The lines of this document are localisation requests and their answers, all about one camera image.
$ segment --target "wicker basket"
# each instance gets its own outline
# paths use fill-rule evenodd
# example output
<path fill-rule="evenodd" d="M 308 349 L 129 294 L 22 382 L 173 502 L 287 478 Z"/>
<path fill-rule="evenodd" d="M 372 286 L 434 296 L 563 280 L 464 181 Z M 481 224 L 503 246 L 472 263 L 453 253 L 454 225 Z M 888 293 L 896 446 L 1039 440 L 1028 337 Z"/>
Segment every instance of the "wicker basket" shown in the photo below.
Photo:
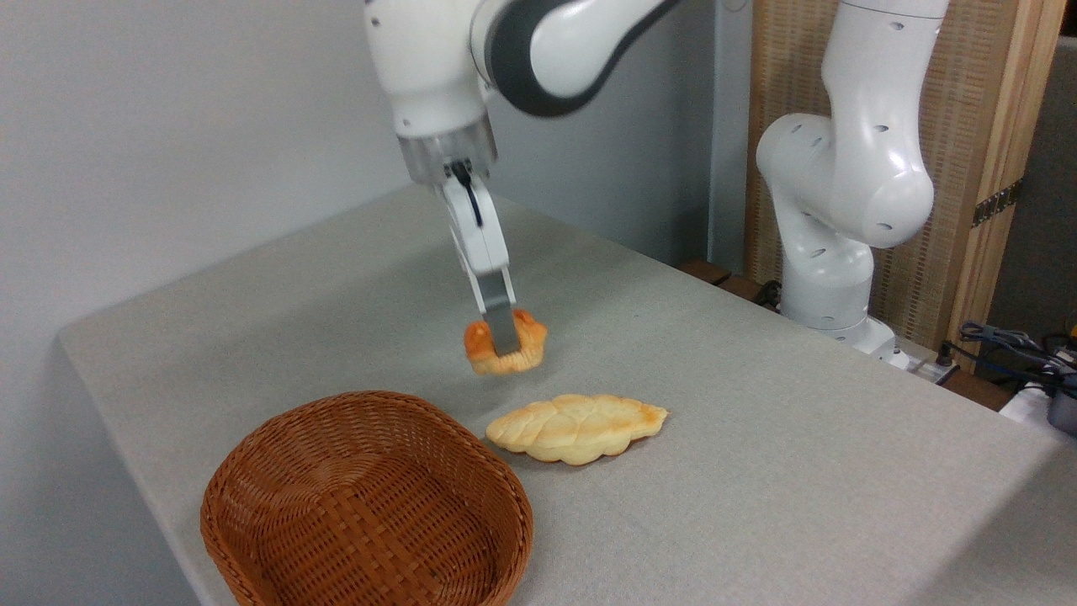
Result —
<path fill-rule="evenodd" d="M 206 489 L 240 604 L 506 604 L 533 520 L 513 471 L 429 403 L 341 394 L 266 422 Z"/>

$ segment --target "hinge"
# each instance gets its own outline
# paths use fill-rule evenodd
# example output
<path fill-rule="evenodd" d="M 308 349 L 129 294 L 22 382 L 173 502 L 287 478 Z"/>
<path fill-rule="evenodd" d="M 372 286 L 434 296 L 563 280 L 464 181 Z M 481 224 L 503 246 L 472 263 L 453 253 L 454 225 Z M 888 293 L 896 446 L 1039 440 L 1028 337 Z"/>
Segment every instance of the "hinge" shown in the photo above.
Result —
<path fill-rule="evenodd" d="M 1013 206 L 1013 203 L 1017 202 L 1018 195 L 1021 193 L 1022 183 L 1024 183 L 1024 177 L 1021 177 L 1017 180 L 1017 182 L 1005 189 L 994 194 L 980 203 L 977 203 L 976 210 L 973 212 L 973 226 L 975 227 L 1010 206 Z"/>

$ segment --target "table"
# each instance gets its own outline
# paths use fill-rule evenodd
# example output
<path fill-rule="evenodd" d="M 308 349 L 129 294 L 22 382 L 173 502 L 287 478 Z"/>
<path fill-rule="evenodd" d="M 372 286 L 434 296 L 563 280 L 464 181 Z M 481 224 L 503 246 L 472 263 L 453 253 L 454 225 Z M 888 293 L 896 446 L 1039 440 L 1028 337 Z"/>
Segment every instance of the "table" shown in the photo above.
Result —
<path fill-rule="evenodd" d="M 503 451 L 535 517 L 514 605 L 1075 604 L 1077 457 L 925 381 L 499 199 L 545 364 L 475 377 L 445 210 L 407 187 L 85 319 L 60 337 L 204 604 L 233 598 L 202 491 L 267 419 L 415 394 L 481 436 L 564 393 L 671 411 L 582 468 Z"/>

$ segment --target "bread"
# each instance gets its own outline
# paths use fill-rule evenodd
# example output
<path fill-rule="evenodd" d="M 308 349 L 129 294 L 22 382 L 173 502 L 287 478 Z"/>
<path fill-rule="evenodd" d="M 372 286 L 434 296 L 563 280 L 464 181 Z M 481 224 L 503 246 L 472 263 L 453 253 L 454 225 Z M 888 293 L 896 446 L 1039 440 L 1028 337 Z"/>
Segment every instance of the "bread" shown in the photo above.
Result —
<path fill-rule="evenodd" d="M 542 364 L 546 327 L 523 310 L 513 310 L 513 324 L 520 337 L 519 352 L 498 357 L 490 326 L 479 321 L 464 332 L 464 351 L 475 375 L 509 375 L 531 370 Z"/>
<path fill-rule="evenodd" d="M 486 437 L 538 461 L 584 465 L 602 455 L 619 455 L 632 440 L 658 434 L 668 414 L 639 400 L 567 394 L 495 420 Z"/>

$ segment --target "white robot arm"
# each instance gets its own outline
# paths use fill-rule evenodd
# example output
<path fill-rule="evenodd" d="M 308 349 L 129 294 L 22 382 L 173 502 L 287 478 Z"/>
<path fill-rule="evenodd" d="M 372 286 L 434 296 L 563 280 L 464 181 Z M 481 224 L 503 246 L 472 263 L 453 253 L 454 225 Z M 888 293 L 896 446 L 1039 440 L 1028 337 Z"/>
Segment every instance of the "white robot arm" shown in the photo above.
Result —
<path fill-rule="evenodd" d="M 519 340 L 508 252 L 482 183 L 498 156 L 488 87 L 534 115 L 574 111 L 674 1 L 365 0 L 367 40 L 408 172 L 449 209 L 499 355 L 519 350 Z"/>
<path fill-rule="evenodd" d="M 935 189 L 920 91 L 948 0 L 844 0 L 823 59 L 833 117 L 789 114 L 756 150 L 782 236 L 782 315 L 903 367 L 868 318 L 875 262 L 924 225 Z"/>
<path fill-rule="evenodd" d="M 496 158 L 487 90 L 532 115 L 575 111 L 676 0 L 365 1 L 408 170 L 447 202 L 496 351 L 515 351 L 508 255 L 481 182 Z M 947 3 L 841 0 L 823 73 L 833 119 L 782 117 L 757 154 L 785 251 L 783 314 L 862 350 L 881 327 L 866 351 L 883 358 L 894 338 L 867 319 L 869 245 L 905 241 L 931 212 L 918 109 Z"/>

